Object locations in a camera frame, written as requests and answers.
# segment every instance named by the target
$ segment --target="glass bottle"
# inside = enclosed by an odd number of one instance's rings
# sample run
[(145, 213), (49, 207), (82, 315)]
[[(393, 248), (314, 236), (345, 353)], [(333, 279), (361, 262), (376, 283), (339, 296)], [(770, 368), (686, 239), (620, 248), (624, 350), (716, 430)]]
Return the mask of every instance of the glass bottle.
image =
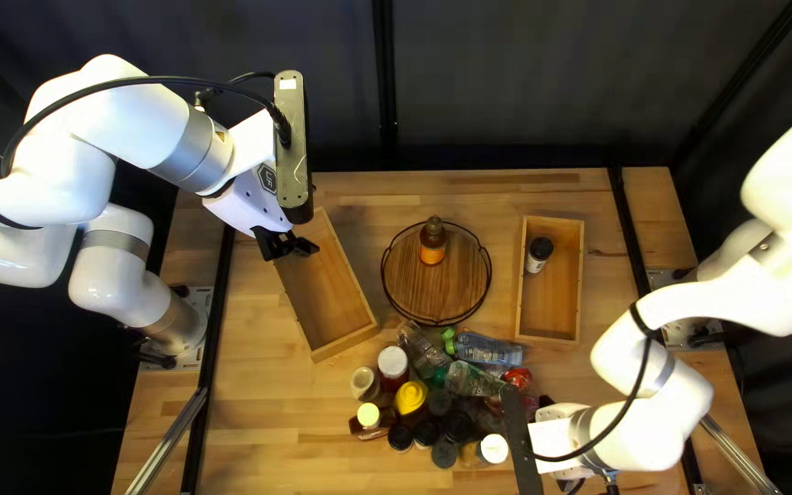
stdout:
[(442, 225), (442, 219), (433, 215), (421, 229), (421, 261), (434, 265), (446, 257), (446, 241), (448, 233)]

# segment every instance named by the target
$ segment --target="white lid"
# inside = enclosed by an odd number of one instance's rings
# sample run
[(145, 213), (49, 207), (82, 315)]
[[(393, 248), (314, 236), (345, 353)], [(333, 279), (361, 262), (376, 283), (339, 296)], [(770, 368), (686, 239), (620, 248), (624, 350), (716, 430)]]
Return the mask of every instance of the white lid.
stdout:
[(502, 435), (491, 433), (481, 440), (481, 455), (485, 457), (485, 461), (499, 464), (509, 456), (509, 445)]
[(365, 404), (359, 406), (359, 409), (357, 410), (357, 419), (359, 420), (359, 424), (362, 426), (365, 426), (366, 428), (374, 428), (381, 422), (381, 411), (375, 404), (366, 402)]
[(388, 378), (399, 378), (408, 369), (408, 356), (398, 345), (389, 345), (378, 355), (378, 369)]

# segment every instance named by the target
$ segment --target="wooden table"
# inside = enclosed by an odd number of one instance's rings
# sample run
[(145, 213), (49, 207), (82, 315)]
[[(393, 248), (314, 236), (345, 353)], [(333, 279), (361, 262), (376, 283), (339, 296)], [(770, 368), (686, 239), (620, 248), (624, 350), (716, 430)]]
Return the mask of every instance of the wooden table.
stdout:
[[(625, 171), (626, 190), (645, 264), (695, 265), (695, 255), (665, 168)], [(394, 342), (398, 317), (380, 283), (380, 254), (410, 223), (438, 214), (475, 232), (488, 248), (494, 277), (485, 303), (465, 324), (508, 338), (514, 328), (515, 263), (522, 215), (585, 220), (582, 342), (572, 352), (532, 349), (525, 364), (534, 386), (557, 401), (600, 405), (622, 395), (589, 364), (602, 332), (636, 299), (629, 261), (604, 169), (315, 174), (317, 206), (332, 220), (381, 332), (317, 365), (309, 358), (289, 299), (255, 242), (238, 234), (231, 262), (213, 401), (202, 467), (203, 493), (517, 492), (512, 463), (467, 471), (440, 470), (429, 452), (394, 454), (385, 440), (347, 434), (358, 406), (348, 380), (373, 366)], [(169, 284), (212, 285), (221, 227), (196, 198), (181, 196), (162, 277)], [(750, 427), (724, 352), (679, 356), (714, 384), (711, 416), (759, 465)], [(124, 492), (196, 386), (197, 373), (143, 373), (137, 379), (113, 493)], [(715, 493), (753, 493), (715, 450), (693, 434), (703, 478)], [(178, 493), (185, 440), (156, 482)], [(546, 493), (560, 493), (544, 476)], [(687, 493), (678, 466), (659, 473), (624, 473), (625, 492)], [(582, 494), (603, 491), (589, 480)]]

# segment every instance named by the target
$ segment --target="sauce bottle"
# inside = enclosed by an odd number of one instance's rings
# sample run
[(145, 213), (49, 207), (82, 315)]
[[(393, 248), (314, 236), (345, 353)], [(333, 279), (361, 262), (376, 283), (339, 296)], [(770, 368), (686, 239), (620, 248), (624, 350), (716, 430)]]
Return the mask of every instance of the sauce bottle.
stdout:
[(427, 265), (438, 264), (446, 257), (448, 233), (442, 219), (433, 215), (421, 229), (421, 261)]
[(347, 426), (350, 428), (350, 434), (359, 440), (374, 440), (386, 436), (396, 421), (396, 413), (393, 409), (380, 410), (375, 404), (366, 402), (359, 406), (357, 415), (347, 422)]
[(381, 388), (395, 393), (408, 381), (408, 355), (398, 345), (384, 347), (378, 355), (378, 371), (381, 375)]
[(502, 435), (491, 433), (485, 438), (460, 447), (460, 465), (464, 468), (486, 468), (506, 461), (509, 445)]
[(422, 381), (408, 381), (399, 388), (393, 399), (393, 408), (399, 412), (403, 423), (414, 426), (423, 419), (428, 393), (429, 389)]

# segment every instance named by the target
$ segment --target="spice jar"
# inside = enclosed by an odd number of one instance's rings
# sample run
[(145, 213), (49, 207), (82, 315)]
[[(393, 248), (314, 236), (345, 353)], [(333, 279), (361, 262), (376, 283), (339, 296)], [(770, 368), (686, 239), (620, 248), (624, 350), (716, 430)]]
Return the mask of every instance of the spice jar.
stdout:
[(527, 254), (524, 256), (524, 271), (532, 274), (539, 273), (554, 250), (552, 242), (545, 237), (535, 238), (527, 247)]

